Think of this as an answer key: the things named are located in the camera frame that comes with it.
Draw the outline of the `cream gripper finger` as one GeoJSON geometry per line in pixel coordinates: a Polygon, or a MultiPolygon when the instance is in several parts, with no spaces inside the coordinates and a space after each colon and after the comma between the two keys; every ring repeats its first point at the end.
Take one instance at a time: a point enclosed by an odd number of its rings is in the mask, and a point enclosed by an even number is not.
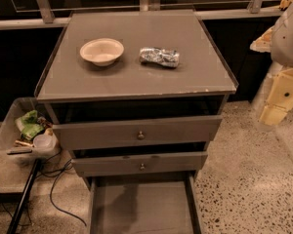
{"type": "Polygon", "coordinates": [[[267,29],[259,38],[254,40],[250,49],[259,53],[269,53],[271,51],[272,27],[267,29]]]}
{"type": "Polygon", "coordinates": [[[274,78],[259,121],[278,125],[293,108],[293,68],[280,71],[274,78]]]}

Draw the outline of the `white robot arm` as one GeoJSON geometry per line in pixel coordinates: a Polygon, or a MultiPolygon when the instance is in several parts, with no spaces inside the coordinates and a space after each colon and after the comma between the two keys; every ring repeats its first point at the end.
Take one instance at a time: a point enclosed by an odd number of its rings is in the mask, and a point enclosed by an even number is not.
{"type": "Polygon", "coordinates": [[[281,0],[280,7],[283,14],[250,45],[252,51],[270,53],[281,65],[259,117],[268,126],[278,125],[293,108],[293,0],[281,0]]]}

